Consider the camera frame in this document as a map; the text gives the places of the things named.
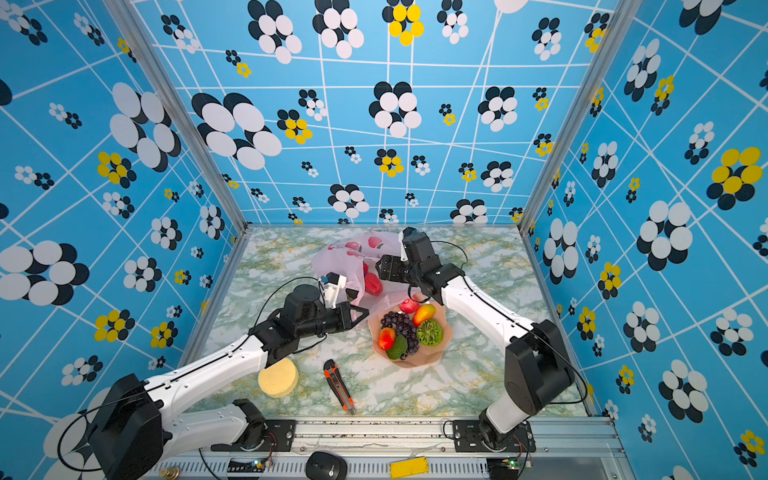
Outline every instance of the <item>strawberry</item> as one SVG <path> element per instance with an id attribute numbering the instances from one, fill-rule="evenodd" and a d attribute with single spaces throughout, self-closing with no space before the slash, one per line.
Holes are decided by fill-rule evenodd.
<path id="1" fill-rule="evenodd" d="M 381 248 L 384 247 L 384 242 L 378 237 L 368 237 L 368 246 L 371 248 Z"/>
<path id="2" fill-rule="evenodd" d="M 370 293 L 373 296 L 381 295 L 384 290 L 382 281 L 373 273 L 366 274 L 366 293 Z"/>

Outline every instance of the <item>orange box cutter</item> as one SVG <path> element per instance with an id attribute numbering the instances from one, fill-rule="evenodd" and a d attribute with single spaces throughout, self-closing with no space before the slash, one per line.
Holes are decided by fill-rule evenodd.
<path id="1" fill-rule="evenodd" d="M 341 373 L 339 373 L 339 367 L 336 365 L 336 362 L 334 362 L 332 359 L 327 360 L 323 365 L 323 370 L 326 374 L 326 381 L 331 387 L 331 392 L 333 392 L 333 395 L 339 399 L 339 403 L 341 403 L 341 406 L 344 408 L 344 410 L 346 410 L 347 413 L 350 415 L 355 415 L 355 402 L 352 400 L 352 397 L 349 396 L 349 390 L 346 389 L 344 380 L 341 379 Z"/>

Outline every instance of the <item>round sponge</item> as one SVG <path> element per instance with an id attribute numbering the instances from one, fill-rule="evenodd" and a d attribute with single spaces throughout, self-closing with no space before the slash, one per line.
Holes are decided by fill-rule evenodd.
<path id="1" fill-rule="evenodd" d="M 299 371 L 289 359 L 282 359 L 259 372 L 259 388 L 278 399 L 291 393 L 299 382 Z"/>

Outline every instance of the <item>yellow sponge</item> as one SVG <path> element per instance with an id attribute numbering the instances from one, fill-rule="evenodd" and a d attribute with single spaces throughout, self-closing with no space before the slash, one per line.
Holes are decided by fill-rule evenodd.
<path id="1" fill-rule="evenodd" d="M 299 382 L 299 371 L 289 359 L 282 359 L 259 372 L 259 387 L 268 396 L 278 399 L 291 393 Z"/>
<path id="2" fill-rule="evenodd" d="M 426 457 L 412 458 L 404 462 L 395 462 L 389 466 L 389 474 L 392 478 L 409 477 L 420 473 L 429 472 L 429 464 Z"/>

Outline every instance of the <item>yellow tag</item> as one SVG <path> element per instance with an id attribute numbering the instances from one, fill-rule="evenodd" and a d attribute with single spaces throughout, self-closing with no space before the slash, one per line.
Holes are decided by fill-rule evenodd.
<path id="1" fill-rule="evenodd" d="M 426 457 L 412 458 L 404 462 L 395 462 L 389 466 L 389 474 L 392 478 L 409 477 L 419 473 L 429 472 L 429 464 Z"/>

